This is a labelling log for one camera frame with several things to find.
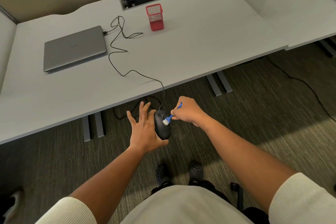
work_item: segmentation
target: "gray carpet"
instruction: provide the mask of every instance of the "gray carpet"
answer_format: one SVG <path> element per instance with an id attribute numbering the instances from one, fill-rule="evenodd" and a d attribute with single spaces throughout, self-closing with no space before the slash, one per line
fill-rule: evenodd
<path id="1" fill-rule="evenodd" d="M 307 81 L 325 108 L 336 118 L 336 59 L 315 44 L 269 56 L 292 76 Z M 303 172 L 332 195 L 336 183 L 336 123 L 303 83 L 289 79 L 266 59 L 224 71 L 233 93 L 214 97 L 206 78 L 166 90 L 164 109 L 180 95 L 193 97 L 201 108 L 225 126 Z M 155 94 L 161 98 L 162 93 Z M 121 116 L 137 101 L 115 108 Z M 25 198 L 14 223 L 34 223 L 57 200 L 96 174 L 129 145 L 128 120 L 117 120 L 112 109 L 102 112 L 107 136 L 84 143 L 81 120 L 0 145 L 0 192 L 22 186 Z M 191 159 L 205 166 L 205 178 L 233 202 L 229 190 L 234 175 L 220 159 L 205 133 L 191 124 L 172 123 L 168 147 L 148 154 L 131 180 L 111 219 L 119 223 L 155 187 L 155 169 L 161 161 L 170 166 L 176 184 L 186 184 Z M 245 206 L 257 205 L 245 194 Z"/>

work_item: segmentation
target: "desk leg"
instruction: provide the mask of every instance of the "desk leg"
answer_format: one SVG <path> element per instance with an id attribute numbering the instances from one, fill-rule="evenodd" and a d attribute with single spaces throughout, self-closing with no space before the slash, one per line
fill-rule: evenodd
<path id="1" fill-rule="evenodd" d="M 213 92 L 215 93 L 216 97 L 219 97 L 222 93 L 221 93 L 221 90 L 219 89 L 217 83 L 215 82 L 215 79 L 213 78 L 212 74 L 209 74 L 206 76 L 211 87 L 212 87 L 212 90 Z"/>
<path id="2" fill-rule="evenodd" d="M 97 128 L 97 136 L 98 138 L 105 136 L 102 122 L 102 115 L 100 112 L 96 112 L 94 114 L 94 118 L 96 120 L 96 128 Z"/>
<path id="3" fill-rule="evenodd" d="M 91 141 L 89 116 L 85 116 L 82 118 L 82 125 L 83 125 L 84 142 Z"/>
<path id="4" fill-rule="evenodd" d="M 323 49 L 328 52 L 329 56 L 332 58 L 336 57 L 336 50 L 326 40 L 320 40 L 319 43 L 322 45 Z"/>
<path id="5" fill-rule="evenodd" d="M 232 88 L 231 88 L 231 85 L 229 84 L 229 82 L 227 81 L 225 75 L 223 74 L 223 71 L 219 71 L 217 72 L 217 75 L 220 79 L 220 81 L 222 82 L 223 86 L 224 86 L 224 89 L 226 91 L 226 93 L 230 93 L 232 92 Z"/>

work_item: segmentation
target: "small brush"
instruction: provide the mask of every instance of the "small brush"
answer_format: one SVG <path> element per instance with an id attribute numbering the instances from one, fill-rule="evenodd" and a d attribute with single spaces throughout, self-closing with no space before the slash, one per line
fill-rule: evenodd
<path id="1" fill-rule="evenodd" d="M 166 126 L 168 126 L 168 124 L 170 123 L 170 119 L 173 117 L 173 115 L 170 115 L 169 117 L 167 117 L 165 120 L 163 120 L 163 124 L 165 124 Z"/>

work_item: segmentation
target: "white sleeve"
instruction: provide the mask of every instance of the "white sleeve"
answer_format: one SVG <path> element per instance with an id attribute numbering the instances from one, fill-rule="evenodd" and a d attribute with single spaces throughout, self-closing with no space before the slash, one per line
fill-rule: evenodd
<path id="1" fill-rule="evenodd" d="M 91 210 L 82 201 L 65 197 L 46 212 L 36 224 L 97 224 Z"/>
<path id="2" fill-rule="evenodd" d="M 281 185 L 269 207 L 271 224 L 335 223 L 336 198 L 302 173 Z"/>

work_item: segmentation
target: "desk surface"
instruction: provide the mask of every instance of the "desk surface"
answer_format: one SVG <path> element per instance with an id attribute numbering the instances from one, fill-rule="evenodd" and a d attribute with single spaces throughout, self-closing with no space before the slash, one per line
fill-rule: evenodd
<path id="1" fill-rule="evenodd" d="M 336 34 L 336 0 L 267 0 L 260 14 L 288 49 Z"/>
<path id="2" fill-rule="evenodd" d="M 286 43 L 244 0 L 160 0 L 165 28 L 152 32 L 145 6 L 122 11 L 102 0 L 67 15 L 18 25 L 0 96 L 0 143 L 11 141 L 162 90 L 136 73 L 121 77 L 104 56 L 68 69 L 43 72 L 46 41 L 124 16 L 126 35 L 111 55 L 121 73 L 136 69 L 168 88 L 283 49 Z M 107 35 L 106 44 L 115 34 Z"/>

